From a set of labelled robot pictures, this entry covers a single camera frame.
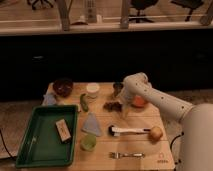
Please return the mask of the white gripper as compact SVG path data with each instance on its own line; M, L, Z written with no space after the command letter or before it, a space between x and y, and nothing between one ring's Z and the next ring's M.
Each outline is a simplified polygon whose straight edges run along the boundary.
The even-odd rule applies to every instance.
M121 92L118 94L119 101L123 104L121 117L126 118L130 112L130 106L135 98L135 94L132 93L129 89L124 87Z

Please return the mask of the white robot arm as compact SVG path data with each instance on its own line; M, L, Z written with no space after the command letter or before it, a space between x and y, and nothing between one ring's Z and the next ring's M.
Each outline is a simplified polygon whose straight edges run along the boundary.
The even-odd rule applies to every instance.
M159 91L143 72L126 76L123 85L119 96L124 105L139 95L182 125L178 171L213 171L213 104L194 105Z

